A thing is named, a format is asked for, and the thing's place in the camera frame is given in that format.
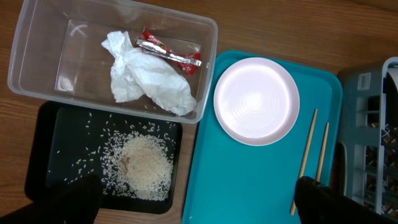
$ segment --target black tray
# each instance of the black tray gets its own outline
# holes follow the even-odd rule
[[[148,129],[142,128],[143,125],[149,126],[149,122],[160,126],[159,133],[148,133]],[[81,173],[83,177],[88,174],[89,170],[94,169],[93,172],[102,178],[100,155],[96,153],[88,157],[88,151],[85,147],[90,152],[97,151],[98,146],[102,148],[108,139],[108,132],[104,132],[103,128],[106,130],[109,128],[111,131],[117,129],[120,133],[130,133],[132,131],[131,124],[134,125],[134,130],[141,134],[160,135],[160,138],[164,138],[164,133],[168,134],[167,137],[170,140],[165,140],[168,147],[167,155],[174,154],[169,197],[164,201],[153,201],[108,194],[104,195],[101,208],[154,214],[167,212],[173,203],[175,179],[177,177],[182,139],[182,125],[180,123],[110,113],[52,101],[44,103],[37,116],[25,183],[26,196],[36,201],[55,190],[66,188],[69,180],[78,177],[77,170],[81,167],[76,165],[75,162],[79,159],[87,160],[86,169],[83,169]]]

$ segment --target pile of rice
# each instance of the pile of rice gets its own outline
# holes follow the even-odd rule
[[[173,157],[167,158],[165,141],[136,131],[115,131],[105,143],[101,163],[104,194],[165,200],[170,189]]]

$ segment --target crumpled paper napkin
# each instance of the crumpled paper napkin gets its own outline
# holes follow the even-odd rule
[[[115,58],[111,68],[111,89],[117,103],[146,94],[161,108],[179,116],[197,105],[184,77],[167,62],[133,47],[127,32],[110,32],[101,44]]]

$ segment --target pair of chopsticks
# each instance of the pair of chopsticks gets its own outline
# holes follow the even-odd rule
[[[315,121],[317,120],[317,114],[318,114],[318,109],[315,109],[315,112],[314,112],[313,118],[312,118],[310,134],[308,135],[307,145],[305,146],[304,157],[303,157],[303,161],[301,163],[299,178],[301,178],[304,175],[305,165],[307,163],[308,153],[310,152],[310,147],[311,147],[313,129],[315,127]],[[321,155],[319,157],[317,177],[316,177],[316,180],[318,182],[321,179],[321,171],[322,171],[322,165],[323,165],[323,158],[325,157],[325,149],[326,149],[326,142],[328,139],[328,132],[329,132],[329,122],[327,122],[327,124],[326,124],[325,134],[323,135],[322,149],[321,149]],[[296,204],[295,204],[294,198],[293,198],[293,203],[292,203],[292,208],[290,209],[290,214],[294,215],[295,211],[296,211]]]

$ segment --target clear plastic container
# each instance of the clear plastic container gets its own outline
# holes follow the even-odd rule
[[[143,96],[116,103],[111,93],[112,55],[101,43],[111,31],[136,39],[143,28],[175,52],[201,53],[202,66],[183,75],[197,99],[194,111],[176,116]],[[15,93],[73,105],[197,123],[203,116],[216,56],[212,19],[125,0],[25,0],[12,45],[8,86]]]

